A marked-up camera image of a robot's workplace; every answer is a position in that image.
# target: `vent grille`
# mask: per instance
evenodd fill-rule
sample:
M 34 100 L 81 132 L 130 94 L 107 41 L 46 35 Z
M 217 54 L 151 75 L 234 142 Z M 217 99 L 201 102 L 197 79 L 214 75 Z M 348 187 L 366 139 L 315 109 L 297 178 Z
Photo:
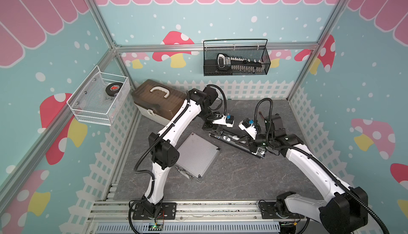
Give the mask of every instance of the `vent grille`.
M 279 232 L 278 222 L 228 223 L 164 223 L 162 231 L 148 231 L 149 223 L 134 223 L 143 233 L 273 233 Z M 128 223 L 99 223 L 95 234 L 131 234 Z

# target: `toolbox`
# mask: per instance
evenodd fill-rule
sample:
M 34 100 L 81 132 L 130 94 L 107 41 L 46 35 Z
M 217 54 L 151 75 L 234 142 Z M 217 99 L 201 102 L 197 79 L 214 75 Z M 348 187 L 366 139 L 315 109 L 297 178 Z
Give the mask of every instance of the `toolbox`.
M 132 92 L 141 114 L 166 126 L 181 108 L 186 94 L 151 79 Z

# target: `gray tabletop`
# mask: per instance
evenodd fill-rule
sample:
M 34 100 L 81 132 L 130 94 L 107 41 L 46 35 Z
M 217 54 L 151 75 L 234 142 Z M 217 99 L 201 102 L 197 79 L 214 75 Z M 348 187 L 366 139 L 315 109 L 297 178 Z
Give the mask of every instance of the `gray tabletop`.
M 235 117 L 234 127 L 230 130 L 243 134 L 238 124 L 244 118 L 253 119 L 257 102 L 258 100 L 227 101 L 228 113 Z M 278 113 L 282 117 L 286 132 L 294 133 L 304 140 L 288 101 L 274 100 L 273 104 L 273 114 Z M 268 115 L 268 109 L 268 102 L 262 103 L 259 108 L 264 116 Z M 295 191 L 302 196 L 322 199 L 319 191 L 308 178 L 283 156 L 267 153 L 265 158 L 259 159 L 209 137 L 208 132 L 201 129 L 202 124 L 203 121 L 200 118 L 192 121 L 181 135 L 176 148 L 194 132 L 221 148 L 220 155 L 202 181 L 189 180 L 172 168 L 164 187 L 164 200 L 276 199 L 277 195 L 285 191 Z M 133 167 L 143 152 L 148 149 L 150 133 L 157 133 L 162 128 L 159 123 L 144 116 L 141 117 L 114 200 L 138 199 L 145 193 L 150 176 L 134 174 Z M 151 170 L 151 168 L 152 162 L 149 155 L 139 169 Z

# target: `red mushroom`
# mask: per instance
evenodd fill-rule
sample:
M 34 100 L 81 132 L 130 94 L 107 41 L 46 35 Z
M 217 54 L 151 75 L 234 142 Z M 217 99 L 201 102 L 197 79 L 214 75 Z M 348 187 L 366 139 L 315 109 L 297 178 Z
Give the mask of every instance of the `red mushroom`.
M 132 63 L 132 67 L 134 69 L 143 68 L 143 65 L 140 63 L 140 59 L 150 60 L 149 56 L 147 56 L 145 52 L 128 52 L 122 53 L 121 56 L 126 66 L 130 67 L 130 63 Z
M 354 137 L 361 150 L 367 151 L 375 144 L 383 159 L 386 160 L 392 155 L 395 149 L 395 134 L 390 124 L 375 120 L 352 119 L 351 125 L 353 128 L 350 131 L 357 130 L 362 133 Z
M 276 68 L 279 66 L 279 60 L 281 58 L 289 60 L 292 58 L 292 52 L 290 50 L 272 50 L 269 51 L 269 58 L 271 60 L 270 68 Z
M 177 31 L 169 32 L 163 39 L 161 44 L 194 44 L 188 36 Z M 183 58 L 183 53 L 198 55 L 198 51 L 177 51 L 177 52 L 155 52 L 153 53 L 153 59 L 156 61 L 163 61 L 171 58 L 170 66 L 173 68 L 181 68 L 186 66 L 186 61 Z
M 3 234 L 20 234 L 25 226 L 27 212 L 40 216 L 51 198 L 51 193 L 38 193 L 36 190 L 48 177 L 48 170 L 34 171 L 17 196 L 1 216 Z
M 334 56 L 336 54 L 336 44 L 334 42 L 334 37 L 332 35 L 329 36 L 326 43 L 324 44 L 323 48 L 320 50 L 317 58 L 313 61 L 309 72 L 311 74 L 317 74 L 317 68 L 319 64 L 323 64 L 323 68 L 326 72 L 329 72 L 333 66 Z M 304 61 L 306 60 L 311 53 L 311 50 L 304 49 L 300 53 L 295 56 L 296 61 Z
M 56 94 L 48 97 L 41 103 L 40 118 L 42 128 L 38 129 L 39 133 L 42 133 L 48 127 L 51 121 L 65 105 L 65 102 L 68 100 L 70 95 L 71 94 L 69 93 Z M 74 142 L 76 147 L 79 147 L 84 141 L 87 131 L 88 126 L 86 124 L 79 123 L 72 116 L 45 154 L 48 164 L 57 164 L 62 159 L 67 146 L 68 138 Z
M 394 163 L 391 165 L 390 171 L 394 179 L 408 190 L 408 166 Z

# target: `white polka dot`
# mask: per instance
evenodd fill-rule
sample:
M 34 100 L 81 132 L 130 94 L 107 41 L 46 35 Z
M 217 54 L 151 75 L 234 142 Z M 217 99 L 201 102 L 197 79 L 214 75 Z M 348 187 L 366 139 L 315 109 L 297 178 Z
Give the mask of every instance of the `white polka dot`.
M 67 140 L 68 138 L 64 137 L 61 139 L 58 143 L 58 149 L 62 152 L 65 152 L 65 149 L 67 148 Z
M 183 40 L 183 41 L 187 41 L 188 39 L 190 39 L 188 36 L 186 36 L 185 34 L 181 34 L 180 35 L 180 37 L 181 37 L 181 39 Z
M 389 134 L 388 141 L 390 141 L 391 143 L 395 143 L 395 134 Z
M 8 224 L 8 222 L 11 220 L 11 214 L 9 214 L 9 213 L 4 213 L 2 216 L 1 216 L 1 227 L 2 228 L 4 228 L 7 224 Z
M 363 119 L 363 122 L 364 122 L 365 125 L 370 125 L 373 121 Z
M 35 74 L 35 78 L 36 78 L 37 80 L 39 80 L 40 82 L 45 81 L 45 75 L 44 75 L 43 73 L 41 73 L 41 72 L 36 73 L 36 74 Z
M 323 48 L 321 51 L 320 51 L 320 56 L 324 56 L 324 54 L 326 54 L 326 48 Z
M 44 171 L 41 173 L 41 175 L 40 175 L 41 180 L 47 179 L 47 177 L 48 177 L 49 174 L 50 174 L 50 171 L 44 170 Z
M 11 173 L 11 172 L 13 172 L 13 170 L 16 168 L 16 166 L 15 165 L 10 165 L 10 166 L 8 166 L 8 167 L 6 167 L 6 173 Z
M 28 190 L 22 190 L 17 194 L 17 200 L 25 201 L 29 195 L 30 195 L 30 192 Z
M 374 131 L 373 132 L 373 138 L 374 139 L 380 139 L 381 138 L 381 133 L 380 132 L 378 132 L 378 131 Z
M 19 227 L 24 227 L 26 220 L 27 220 L 27 212 L 22 214 L 22 216 L 20 216 L 20 218 L 18 218 L 17 225 Z
M 59 94 L 55 94 L 54 98 L 58 102 L 64 102 L 67 97 L 66 97 L 65 93 L 59 93 Z
M 381 158 L 383 158 L 384 160 L 388 160 L 388 153 L 386 153 L 385 151 L 381 151 L 381 152 L 380 152 L 380 156 L 381 156 Z

